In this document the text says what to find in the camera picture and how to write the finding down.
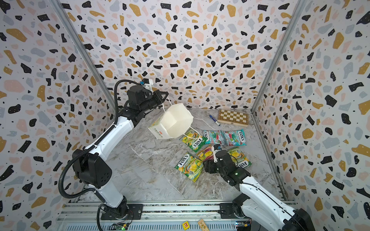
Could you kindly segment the green spring tea candy bag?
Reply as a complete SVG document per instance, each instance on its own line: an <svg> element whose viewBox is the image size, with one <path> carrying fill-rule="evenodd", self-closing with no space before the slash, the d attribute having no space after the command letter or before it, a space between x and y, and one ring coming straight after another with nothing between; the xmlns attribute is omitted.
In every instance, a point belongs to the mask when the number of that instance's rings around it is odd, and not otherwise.
<svg viewBox="0 0 370 231"><path fill-rule="evenodd" d="M246 157L239 147L234 147L227 151L232 156L233 162L237 167L248 168L252 165L251 161Z"/></svg>

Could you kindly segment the mint blossom candy bag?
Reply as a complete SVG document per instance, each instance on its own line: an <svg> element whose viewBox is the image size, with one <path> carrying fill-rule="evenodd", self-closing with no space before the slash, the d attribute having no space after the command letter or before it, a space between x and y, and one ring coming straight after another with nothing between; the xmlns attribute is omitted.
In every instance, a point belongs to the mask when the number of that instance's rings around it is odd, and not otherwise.
<svg viewBox="0 0 370 231"><path fill-rule="evenodd" d="M243 146L246 145L244 130L223 131L226 146Z"/></svg>
<svg viewBox="0 0 370 231"><path fill-rule="evenodd" d="M224 131L203 131L203 137L206 139L206 144L226 145Z"/></svg>

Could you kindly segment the yellow candy bag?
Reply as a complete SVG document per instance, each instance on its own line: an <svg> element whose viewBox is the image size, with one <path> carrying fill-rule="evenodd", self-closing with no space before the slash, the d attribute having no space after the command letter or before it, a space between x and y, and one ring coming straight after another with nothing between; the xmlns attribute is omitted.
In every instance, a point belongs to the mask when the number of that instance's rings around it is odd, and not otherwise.
<svg viewBox="0 0 370 231"><path fill-rule="evenodd" d="M175 166L175 168L186 175L193 182L196 182L202 173L203 162L189 153L186 153Z"/></svg>

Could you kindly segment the white floral paper bag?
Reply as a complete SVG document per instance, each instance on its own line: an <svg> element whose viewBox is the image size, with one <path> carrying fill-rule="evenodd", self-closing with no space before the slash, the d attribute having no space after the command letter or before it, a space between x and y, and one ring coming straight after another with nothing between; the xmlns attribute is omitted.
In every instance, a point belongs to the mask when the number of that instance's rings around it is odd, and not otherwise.
<svg viewBox="0 0 370 231"><path fill-rule="evenodd" d="M170 106L148 127L158 140L175 139L184 135L191 127L194 117L184 104Z"/></svg>

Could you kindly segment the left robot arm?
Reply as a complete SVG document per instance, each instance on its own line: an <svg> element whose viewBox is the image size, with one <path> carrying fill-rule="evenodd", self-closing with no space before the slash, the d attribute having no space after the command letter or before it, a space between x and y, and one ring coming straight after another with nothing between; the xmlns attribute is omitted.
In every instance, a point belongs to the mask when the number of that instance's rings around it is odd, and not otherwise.
<svg viewBox="0 0 370 231"><path fill-rule="evenodd" d="M168 92L152 90L149 84L135 83L127 90L128 99L123 106L114 97L115 120L113 124L85 150L77 149L73 157L73 170L87 188L82 194L93 192L101 201L103 211L113 219L131 216L127 199L115 187L112 169L107 159L118 143L133 130L141 119L162 105Z"/></svg>

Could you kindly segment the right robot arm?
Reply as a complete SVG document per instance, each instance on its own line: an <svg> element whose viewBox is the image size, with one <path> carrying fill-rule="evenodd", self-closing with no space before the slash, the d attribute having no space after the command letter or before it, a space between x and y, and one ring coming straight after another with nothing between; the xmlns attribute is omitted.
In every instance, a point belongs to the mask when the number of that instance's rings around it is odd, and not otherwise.
<svg viewBox="0 0 370 231"><path fill-rule="evenodd" d="M246 169L238 167L226 150L219 150L203 161L207 173L218 173L230 186L240 191L232 203L219 213L224 217L245 217L268 231L314 231L310 215L294 209L266 190Z"/></svg>

